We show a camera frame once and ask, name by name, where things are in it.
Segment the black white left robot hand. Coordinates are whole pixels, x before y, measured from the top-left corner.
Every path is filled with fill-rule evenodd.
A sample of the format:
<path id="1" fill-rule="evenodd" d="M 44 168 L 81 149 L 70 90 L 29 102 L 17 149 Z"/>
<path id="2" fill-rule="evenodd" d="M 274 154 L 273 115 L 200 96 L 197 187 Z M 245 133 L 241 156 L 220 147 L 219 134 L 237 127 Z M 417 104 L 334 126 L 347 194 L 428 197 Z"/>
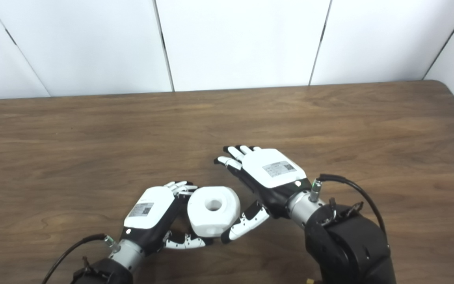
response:
<path id="1" fill-rule="evenodd" d="M 121 240 L 136 244 L 145 256 L 163 248 L 184 250 L 212 245 L 211 238 L 171 230 L 181 209 L 197 189 L 189 181 L 172 181 L 146 189 L 124 220 Z"/>

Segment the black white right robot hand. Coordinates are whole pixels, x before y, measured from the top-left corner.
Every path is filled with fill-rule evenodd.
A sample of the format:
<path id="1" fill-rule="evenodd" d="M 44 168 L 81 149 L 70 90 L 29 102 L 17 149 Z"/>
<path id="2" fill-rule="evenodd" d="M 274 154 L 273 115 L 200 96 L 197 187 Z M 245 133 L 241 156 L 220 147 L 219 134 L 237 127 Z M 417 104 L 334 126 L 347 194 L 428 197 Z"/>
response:
<path id="1" fill-rule="evenodd" d="M 214 164 L 224 166 L 255 196 L 220 236 L 224 244 L 239 239 L 268 218 L 291 218 L 291 201 L 311 188 L 306 173 L 294 161 L 277 149 L 225 146 L 227 156 L 215 158 Z"/>

